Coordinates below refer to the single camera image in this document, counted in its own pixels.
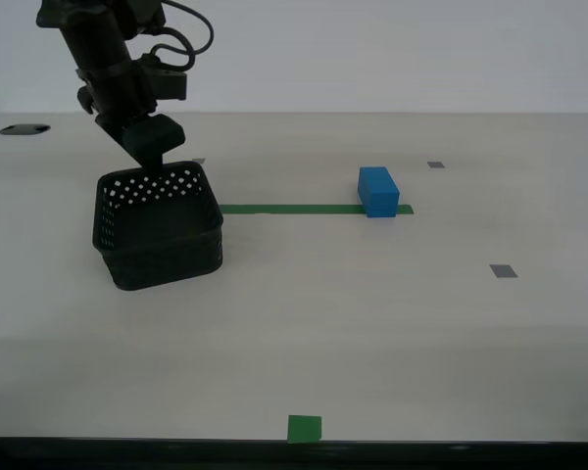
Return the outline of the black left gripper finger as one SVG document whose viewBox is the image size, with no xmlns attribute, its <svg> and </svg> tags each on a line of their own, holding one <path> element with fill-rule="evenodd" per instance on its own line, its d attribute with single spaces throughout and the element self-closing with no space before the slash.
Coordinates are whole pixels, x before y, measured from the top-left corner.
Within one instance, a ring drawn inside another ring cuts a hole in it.
<svg viewBox="0 0 588 470">
<path fill-rule="evenodd" d="M 131 126 L 120 124 L 109 117 L 96 117 L 95 122 L 140 166 L 145 166 L 144 158 L 140 156 L 136 134 Z"/>
<path fill-rule="evenodd" d="M 124 149 L 147 172 L 160 172 L 163 155 L 185 143 L 180 124 L 165 115 L 148 117 L 129 126 L 123 133 Z"/>
</svg>

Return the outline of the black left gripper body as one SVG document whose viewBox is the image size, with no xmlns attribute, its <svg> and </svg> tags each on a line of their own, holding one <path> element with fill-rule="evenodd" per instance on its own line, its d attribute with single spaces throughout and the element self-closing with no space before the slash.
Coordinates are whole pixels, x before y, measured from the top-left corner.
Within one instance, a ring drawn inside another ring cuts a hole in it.
<svg viewBox="0 0 588 470">
<path fill-rule="evenodd" d="M 76 93 L 89 114 L 126 126 L 154 113 L 157 102 L 143 68 L 132 60 L 101 69 L 77 69 L 84 82 Z"/>
</svg>

